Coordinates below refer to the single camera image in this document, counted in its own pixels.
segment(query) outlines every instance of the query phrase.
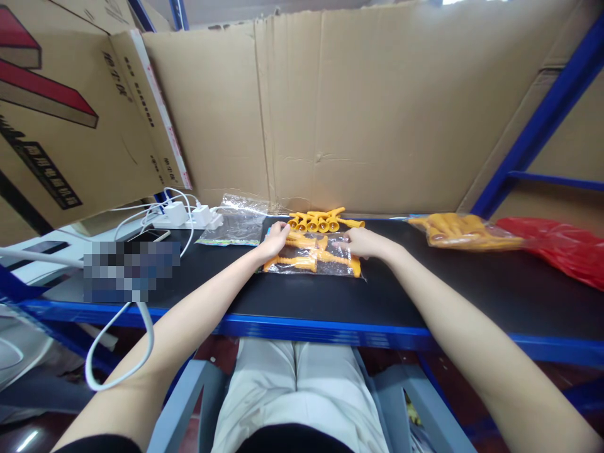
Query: black sleeve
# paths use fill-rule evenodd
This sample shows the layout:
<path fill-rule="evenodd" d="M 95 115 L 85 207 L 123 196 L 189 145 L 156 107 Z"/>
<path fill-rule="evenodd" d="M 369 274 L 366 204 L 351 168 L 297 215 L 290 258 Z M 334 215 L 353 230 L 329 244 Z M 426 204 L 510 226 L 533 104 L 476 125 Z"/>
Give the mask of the black sleeve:
<path fill-rule="evenodd" d="M 116 434 L 99 434 L 78 439 L 55 453 L 142 453 L 128 437 Z"/>

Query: smartphone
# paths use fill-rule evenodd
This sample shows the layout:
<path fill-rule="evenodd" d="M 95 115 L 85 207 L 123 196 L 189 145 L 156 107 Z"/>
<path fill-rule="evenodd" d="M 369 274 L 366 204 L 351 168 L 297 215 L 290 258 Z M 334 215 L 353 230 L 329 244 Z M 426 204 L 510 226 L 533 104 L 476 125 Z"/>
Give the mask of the smartphone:
<path fill-rule="evenodd" d="M 170 235 L 170 230 L 147 230 L 127 242 L 160 242 Z"/>

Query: white charger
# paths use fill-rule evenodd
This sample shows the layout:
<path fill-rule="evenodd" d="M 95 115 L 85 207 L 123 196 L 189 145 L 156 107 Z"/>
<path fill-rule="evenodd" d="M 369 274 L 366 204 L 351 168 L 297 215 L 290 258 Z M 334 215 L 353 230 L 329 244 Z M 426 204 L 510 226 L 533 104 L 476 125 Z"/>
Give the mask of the white charger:
<path fill-rule="evenodd" d="M 164 208 L 164 213 L 170 219 L 170 223 L 175 227 L 181 226 L 189 219 L 189 213 L 185 209 L 182 201 L 168 202 L 168 205 Z"/>

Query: gray chair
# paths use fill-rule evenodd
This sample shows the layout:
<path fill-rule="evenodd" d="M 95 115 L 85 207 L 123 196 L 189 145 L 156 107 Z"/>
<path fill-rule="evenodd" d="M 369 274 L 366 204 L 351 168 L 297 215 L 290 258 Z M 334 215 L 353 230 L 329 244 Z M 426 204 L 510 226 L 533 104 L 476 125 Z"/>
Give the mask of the gray chair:
<path fill-rule="evenodd" d="M 354 349 L 367 388 L 376 402 L 390 453 L 411 453 L 411 425 L 405 392 L 422 419 L 430 443 L 438 453 L 475 453 L 453 414 L 418 365 L 394 365 L 369 377 Z M 208 361 L 191 360 L 164 406 L 151 437 L 148 453 L 177 453 L 199 394 L 199 453 L 209 453 L 216 420 L 226 395 L 229 377 Z"/>

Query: wrist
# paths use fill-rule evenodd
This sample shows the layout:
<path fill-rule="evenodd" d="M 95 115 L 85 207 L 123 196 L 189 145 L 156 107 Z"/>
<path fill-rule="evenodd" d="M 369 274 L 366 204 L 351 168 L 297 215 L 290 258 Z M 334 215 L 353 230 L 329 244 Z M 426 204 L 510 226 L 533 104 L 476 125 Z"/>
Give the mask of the wrist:
<path fill-rule="evenodd" d="M 408 260 L 411 258 L 411 254 L 400 244 L 391 242 L 387 247 L 383 247 L 379 258 L 384 261 L 388 266 L 394 263 Z"/>

